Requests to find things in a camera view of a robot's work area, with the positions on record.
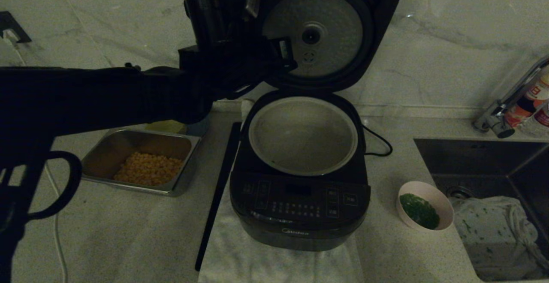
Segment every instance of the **sink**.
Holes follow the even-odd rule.
[[[437,188],[448,197],[519,199],[549,259],[549,144],[415,139]]]

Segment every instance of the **drain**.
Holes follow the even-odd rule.
[[[466,187],[450,187],[446,190],[447,197],[455,197],[457,199],[468,199],[474,197],[473,192]]]

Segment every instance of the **bottle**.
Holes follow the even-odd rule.
[[[545,104],[531,119],[524,121],[520,131],[534,138],[549,138],[549,105]]]
[[[549,99],[549,66],[538,72],[538,75],[541,76],[533,87],[505,113],[505,120],[511,127],[517,127],[528,119]]]

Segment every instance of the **cloth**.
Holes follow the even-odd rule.
[[[208,241],[199,283],[358,283],[362,267],[354,235],[335,249],[305,252],[267,246],[242,228],[231,206],[229,183]]]
[[[549,271],[537,229],[518,199],[451,199],[454,223],[483,281],[540,279]]]

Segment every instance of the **black cable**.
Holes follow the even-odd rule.
[[[392,154],[392,146],[391,146],[391,143],[388,142],[386,139],[382,138],[381,136],[379,136],[379,134],[377,134],[376,132],[370,130],[368,127],[366,127],[365,125],[362,125],[362,127],[364,127],[364,129],[368,132],[370,132],[373,136],[376,136],[376,138],[379,138],[380,140],[382,140],[388,147],[389,147],[389,151],[386,153],[386,154],[377,154],[375,152],[365,152],[364,155],[365,156],[377,156],[377,157],[388,157]]]

